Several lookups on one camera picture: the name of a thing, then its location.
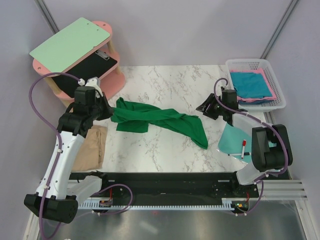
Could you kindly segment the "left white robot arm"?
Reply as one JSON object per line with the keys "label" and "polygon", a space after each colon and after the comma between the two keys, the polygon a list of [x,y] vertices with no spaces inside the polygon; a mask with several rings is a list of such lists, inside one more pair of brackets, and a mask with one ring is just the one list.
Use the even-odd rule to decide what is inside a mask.
{"label": "left white robot arm", "polygon": [[93,87],[77,88],[74,102],[58,121],[57,140],[46,173],[35,193],[24,198],[24,205],[37,217],[69,224],[86,199],[109,193],[110,185],[100,172],[90,172],[71,188],[68,182],[93,122],[108,119],[113,113],[104,92]]}

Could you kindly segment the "green t shirt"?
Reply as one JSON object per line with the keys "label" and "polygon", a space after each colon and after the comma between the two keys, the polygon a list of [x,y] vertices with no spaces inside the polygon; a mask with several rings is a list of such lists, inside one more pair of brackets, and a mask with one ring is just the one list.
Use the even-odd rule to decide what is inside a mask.
{"label": "green t shirt", "polygon": [[146,103],[126,101],[122,97],[118,98],[113,110],[110,119],[117,123],[117,131],[142,134],[148,132],[149,125],[155,125],[190,138],[202,149],[209,146],[202,121],[196,115],[179,113],[173,108],[161,109]]}

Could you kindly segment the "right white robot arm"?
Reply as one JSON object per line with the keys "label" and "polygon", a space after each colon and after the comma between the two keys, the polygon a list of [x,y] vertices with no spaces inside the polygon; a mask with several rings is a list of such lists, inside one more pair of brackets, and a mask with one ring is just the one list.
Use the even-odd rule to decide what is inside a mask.
{"label": "right white robot arm", "polygon": [[221,116],[229,126],[251,137],[251,162],[236,171],[236,180],[229,184],[230,193],[240,197],[247,191],[247,185],[285,172],[293,163],[293,155],[285,125],[265,123],[247,110],[239,109],[235,102],[231,106],[223,105],[222,98],[216,98],[212,93],[196,110],[213,120]]}

